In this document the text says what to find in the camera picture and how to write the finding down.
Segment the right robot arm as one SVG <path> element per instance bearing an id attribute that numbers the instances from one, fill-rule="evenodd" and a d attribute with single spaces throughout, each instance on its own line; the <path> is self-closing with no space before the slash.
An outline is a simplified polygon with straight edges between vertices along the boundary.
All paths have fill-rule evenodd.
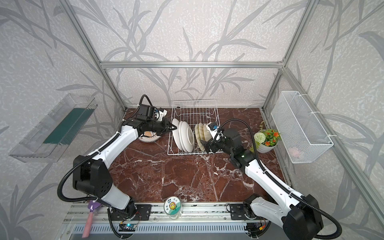
<path id="1" fill-rule="evenodd" d="M 251 196 L 244 201 L 249 218 L 265 218 L 280 226 L 290 240 L 320 239 L 323 219 L 318 201 L 295 191 L 261 162 L 259 157 L 244 148 L 241 136 L 235 129 L 220 130 L 204 126 L 201 140 L 207 152 L 223 151 L 230 156 L 235 168 L 258 183 L 273 199 Z"/>

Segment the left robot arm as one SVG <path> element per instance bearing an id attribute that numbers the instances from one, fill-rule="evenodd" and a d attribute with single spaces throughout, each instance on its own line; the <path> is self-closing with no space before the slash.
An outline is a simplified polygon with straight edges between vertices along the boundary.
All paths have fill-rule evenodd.
<path id="1" fill-rule="evenodd" d="M 74 170 L 73 188 L 95 197 L 98 202 L 109 207 L 126 209 L 131 197 L 114 185 L 109 168 L 117 156 L 145 132 L 161 136 L 177 129 L 166 115 L 166 109 L 140 105 L 135 116 L 123 121 L 119 130 L 101 147 L 91 152 L 91 158 L 87 162 Z"/>

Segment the green woven plate left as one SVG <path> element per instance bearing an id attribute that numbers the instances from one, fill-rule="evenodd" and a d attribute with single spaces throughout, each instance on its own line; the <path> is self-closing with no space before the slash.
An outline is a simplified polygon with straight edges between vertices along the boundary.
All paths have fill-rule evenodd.
<path id="1" fill-rule="evenodd" d="M 199 131 L 199 125 L 198 124 L 195 125 L 195 137 L 196 137 L 199 149 L 202 152 L 205 152 L 206 150 L 205 150 L 203 144 L 201 143 L 201 136 L 200 136 L 200 131 Z"/>

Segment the green woven plate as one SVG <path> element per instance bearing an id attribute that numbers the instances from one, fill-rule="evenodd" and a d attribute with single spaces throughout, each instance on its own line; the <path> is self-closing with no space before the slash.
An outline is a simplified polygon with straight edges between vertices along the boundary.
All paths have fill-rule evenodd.
<path id="1" fill-rule="evenodd" d="M 207 141 L 205 132 L 206 132 L 206 125 L 199 123 L 199 134 L 200 134 L 201 140 L 203 141 Z"/>
<path id="2" fill-rule="evenodd" d="M 202 152 L 205 152 L 206 150 L 205 150 L 203 144 L 201 143 L 201 136 L 200 136 L 200 131 L 199 131 L 199 125 L 198 124 L 195 125 L 195 137 L 196 137 L 199 149 Z"/>

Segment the tan woven plate right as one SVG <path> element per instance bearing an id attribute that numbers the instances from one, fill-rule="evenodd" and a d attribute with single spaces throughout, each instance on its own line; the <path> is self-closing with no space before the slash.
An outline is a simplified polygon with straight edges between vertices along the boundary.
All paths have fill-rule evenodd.
<path id="1" fill-rule="evenodd" d="M 207 124 L 204 125 L 204 139 L 206 142 L 212 139 L 212 135 Z"/>

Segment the green woven plate middle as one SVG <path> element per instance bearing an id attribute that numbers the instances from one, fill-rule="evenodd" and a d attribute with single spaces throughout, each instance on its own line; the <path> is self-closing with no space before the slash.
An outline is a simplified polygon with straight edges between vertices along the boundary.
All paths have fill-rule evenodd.
<path id="1" fill-rule="evenodd" d="M 206 125 L 199 123 L 199 134 L 200 134 L 201 140 L 203 141 L 207 141 L 205 132 L 206 132 Z"/>

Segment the potted artificial flower plant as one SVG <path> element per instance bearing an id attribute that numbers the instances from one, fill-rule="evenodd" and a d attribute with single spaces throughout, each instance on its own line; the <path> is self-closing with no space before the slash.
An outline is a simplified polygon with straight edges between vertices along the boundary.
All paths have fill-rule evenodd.
<path id="1" fill-rule="evenodd" d="M 260 124 L 260 130 L 254 134 L 254 140 L 256 142 L 258 153 L 270 152 L 282 139 L 280 133 L 274 129 L 263 129 L 265 122 Z"/>

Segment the green sponge mat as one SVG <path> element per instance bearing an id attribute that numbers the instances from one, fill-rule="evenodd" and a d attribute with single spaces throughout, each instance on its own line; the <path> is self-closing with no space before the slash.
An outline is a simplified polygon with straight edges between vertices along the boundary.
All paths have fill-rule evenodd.
<path id="1" fill-rule="evenodd" d="M 72 109 L 43 143 L 70 145 L 94 111 L 94 109 Z"/>

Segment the purple pink brush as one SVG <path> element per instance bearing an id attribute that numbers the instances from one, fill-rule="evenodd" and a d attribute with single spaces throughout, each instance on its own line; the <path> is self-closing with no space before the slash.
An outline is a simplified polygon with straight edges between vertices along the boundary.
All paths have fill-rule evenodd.
<path id="1" fill-rule="evenodd" d="M 92 222 L 93 222 L 94 211 L 97 208 L 99 208 L 101 205 L 102 205 L 101 203 L 99 203 L 99 202 L 97 202 L 95 200 L 92 200 L 92 201 L 89 202 L 88 209 L 90 210 L 90 213 L 88 215 L 87 222 L 86 222 L 84 230 L 83 230 L 83 234 L 82 234 L 82 238 L 83 239 L 89 237 L 90 232 L 91 232 Z"/>

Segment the left circuit board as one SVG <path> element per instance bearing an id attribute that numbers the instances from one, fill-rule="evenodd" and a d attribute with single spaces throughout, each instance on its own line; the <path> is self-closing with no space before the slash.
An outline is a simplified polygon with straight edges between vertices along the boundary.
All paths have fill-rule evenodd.
<path id="1" fill-rule="evenodd" d="M 119 223 L 119 232 L 135 232 L 139 223 Z"/>

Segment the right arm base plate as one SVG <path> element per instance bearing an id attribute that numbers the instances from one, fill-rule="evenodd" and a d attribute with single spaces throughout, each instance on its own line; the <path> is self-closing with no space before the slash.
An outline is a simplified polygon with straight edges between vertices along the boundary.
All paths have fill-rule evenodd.
<path id="1" fill-rule="evenodd" d="M 254 214 L 250 214 L 246 211 L 243 204 L 227 204 L 226 210 L 231 215 L 231 220 L 255 220 L 257 217 Z"/>

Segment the aluminium front rail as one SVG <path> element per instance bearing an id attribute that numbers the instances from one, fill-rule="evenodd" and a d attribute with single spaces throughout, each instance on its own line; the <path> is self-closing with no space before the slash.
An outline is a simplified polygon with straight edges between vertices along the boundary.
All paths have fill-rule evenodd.
<path id="1" fill-rule="evenodd" d="M 151 214 L 148 221 L 139 221 L 139 224 L 155 224 L 155 223 L 224 223 L 224 222 L 268 222 L 270 218 L 257 217 L 255 220 L 231 220 L 230 213 L 226 210 L 227 204 L 242 204 L 226 203 L 226 202 L 190 202 L 182 203 L 183 213 L 178 219 L 171 219 L 164 211 L 164 203 L 137 203 L 151 204 Z M 63 224 L 85 224 L 90 213 L 88 204 L 75 203 L 70 207 Z M 101 206 L 94 211 L 93 223 L 108 224 L 107 207 Z"/>

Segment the white mesh wall basket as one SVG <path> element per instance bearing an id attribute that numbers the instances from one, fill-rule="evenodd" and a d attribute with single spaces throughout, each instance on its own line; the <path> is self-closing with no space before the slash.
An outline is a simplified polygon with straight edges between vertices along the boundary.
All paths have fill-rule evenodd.
<path id="1" fill-rule="evenodd" d="M 334 145 L 316 113 L 298 91 L 282 91 L 271 112 L 293 164 L 312 163 Z"/>

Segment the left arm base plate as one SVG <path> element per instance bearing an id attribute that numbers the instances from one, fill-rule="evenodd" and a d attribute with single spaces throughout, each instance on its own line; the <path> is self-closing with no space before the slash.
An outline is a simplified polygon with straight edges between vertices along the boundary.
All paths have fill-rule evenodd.
<path id="1" fill-rule="evenodd" d="M 112 208 L 110 219 L 112 221 L 148 221 L 151 208 L 151 204 L 131 204 L 124 210 Z"/>

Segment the clear plastic wall shelf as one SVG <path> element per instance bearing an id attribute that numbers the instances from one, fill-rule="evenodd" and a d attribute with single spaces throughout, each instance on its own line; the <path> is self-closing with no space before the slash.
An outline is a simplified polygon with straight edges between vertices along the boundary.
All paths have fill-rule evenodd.
<path id="1" fill-rule="evenodd" d="M 24 163 L 55 163 L 70 145 L 44 144 L 44 140 L 74 108 L 96 109 L 95 97 L 67 94 L 34 127 L 26 137 L 15 146 L 9 155 Z"/>

